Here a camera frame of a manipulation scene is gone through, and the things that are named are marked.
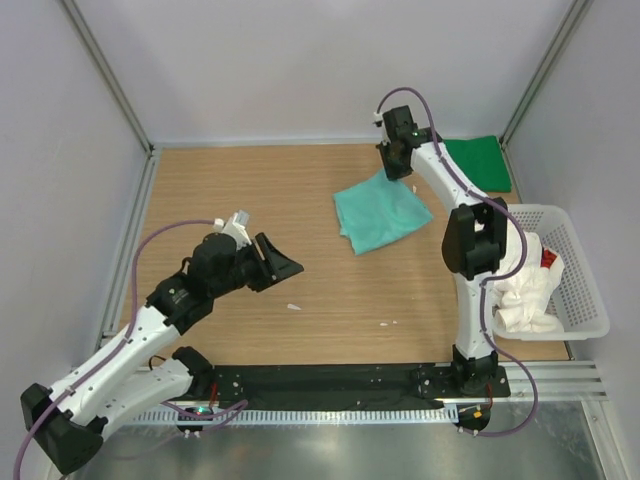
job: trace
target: white wall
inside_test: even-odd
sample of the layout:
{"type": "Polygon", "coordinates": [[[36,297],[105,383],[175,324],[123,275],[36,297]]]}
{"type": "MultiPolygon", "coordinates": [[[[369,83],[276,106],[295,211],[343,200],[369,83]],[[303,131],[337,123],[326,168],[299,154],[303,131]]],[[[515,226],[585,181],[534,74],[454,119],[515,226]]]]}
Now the white wall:
{"type": "Polygon", "coordinates": [[[580,350],[597,362],[636,450],[640,445],[639,20],[637,0],[594,2],[510,144],[523,199],[566,209],[588,255],[611,331],[580,350]]]}
{"type": "MultiPolygon", "coordinates": [[[[11,478],[20,394],[95,341],[144,154],[57,2],[0,2],[0,65],[0,478],[11,478]]],[[[29,449],[23,479],[42,457],[29,449]]]]}
{"type": "Polygon", "coordinates": [[[442,133],[502,133],[571,2],[78,3],[152,140],[237,143],[378,138],[404,84],[442,133]]]}

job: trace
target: white cloth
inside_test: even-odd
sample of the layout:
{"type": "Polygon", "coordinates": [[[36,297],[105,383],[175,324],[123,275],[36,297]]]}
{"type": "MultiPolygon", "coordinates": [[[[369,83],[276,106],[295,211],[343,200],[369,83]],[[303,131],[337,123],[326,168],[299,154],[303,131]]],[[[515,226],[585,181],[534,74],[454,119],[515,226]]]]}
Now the white cloth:
{"type": "MultiPolygon", "coordinates": [[[[507,332],[563,332],[560,320],[545,313],[551,294],[560,285],[564,262],[558,255],[551,268],[541,267],[542,244],[536,233],[526,232],[527,258],[513,277],[493,285],[493,298],[498,306],[495,319],[507,332]]],[[[512,224],[507,227],[507,251],[496,272],[504,275],[520,261],[522,242],[512,224]]]]}

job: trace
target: wooden table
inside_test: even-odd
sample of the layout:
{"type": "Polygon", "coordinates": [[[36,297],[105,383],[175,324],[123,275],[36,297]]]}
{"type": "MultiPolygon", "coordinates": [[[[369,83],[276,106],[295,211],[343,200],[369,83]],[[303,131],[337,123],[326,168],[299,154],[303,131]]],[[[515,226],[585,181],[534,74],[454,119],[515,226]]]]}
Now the wooden table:
{"type": "MultiPolygon", "coordinates": [[[[339,235],[332,194],[380,168],[373,145],[165,150],[144,236],[168,223],[226,219],[244,209],[250,235],[264,231],[305,272],[260,294],[243,289],[217,300],[213,314],[164,353],[191,345],[214,364],[253,365],[451,360],[456,290],[440,253],[448,214],[422,178],[405,181],[434,214],[426,227],[358,257],[339,235]]],[[[146,248],[140,304],[208,232],[183,227],[146,248]]],[[[129,298],[123,312],[124,324],[129,298]]],[[[561,342],[498,343],[523,360],[567,359],[561,342]]]]}

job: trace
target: robotic arm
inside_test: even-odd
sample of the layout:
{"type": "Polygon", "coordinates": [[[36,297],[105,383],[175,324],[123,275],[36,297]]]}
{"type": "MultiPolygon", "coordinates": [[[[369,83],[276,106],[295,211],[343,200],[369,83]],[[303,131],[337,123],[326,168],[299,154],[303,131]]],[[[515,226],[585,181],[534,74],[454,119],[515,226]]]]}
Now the robotic arm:
{"type": "Polygon", "coordinates": [[[69,394],[47,416],[35,439],[62,474],[87,463],[127,420],[159,403],[182,396],[202,397],[214,379],[213,366],[191,347],[179,348],[160,367],[133,375],[138,366],[184,335],[213,310],[214,301],[244,286],[261,292],[303,271],[259,233],[252,242],[249,215],[216,220],[180,271],[158,284],[138,310],[133,330],[125,327],[82,366],[50,388],[34,383],[20,397],[27,429],[53,399],[69,394]],[[77,388],[78,378],[124,346],[77,388]]]}
{"type": "MultiPolygon", "coordinates": [[[[490,328],[483,332],[481,325],[481,289],[483,280],[498,269],[505,255],[507,219],[476,198],[485,194],[458,168],[439,136],[434,139],[430,129],[418,128],[408,106],[377,113],[375,124],[383,130],[378,149],[387,178],[398,180],[417,172],[450,212],[442,256],[454,274],[458,292],[458,335],[452,367],[463,395],[483,393],[487,383],[496,377],[498,355],[487,341],[487,336],[492,338],[490,328]],[[436,152],[434,142],[440,143],[447,166],[436,152]]],[[[506,207],[501,198],[493,200],[506,207]]],[[[493,317],[491,302],[484,302],[482,308],[484,318],[493,317]]]]}

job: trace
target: white laundry basket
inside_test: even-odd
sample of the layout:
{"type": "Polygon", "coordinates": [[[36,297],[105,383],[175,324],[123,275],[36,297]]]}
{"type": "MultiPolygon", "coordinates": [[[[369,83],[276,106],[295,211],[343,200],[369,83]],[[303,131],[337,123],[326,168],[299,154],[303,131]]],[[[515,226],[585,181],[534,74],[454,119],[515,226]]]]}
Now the white laundry basket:
{"type": "Polygon", "coordinates": [[[586,340],[609,331],[609,317],[593,279],[569,215],[550,205],[512,204],[509,211],[528,232],[560,254],[565,264],[560,286],[551,296],[547,312],[564,325],[562,333],[509,333],[493,322],[495,334],[519,340],[586,340]]]}

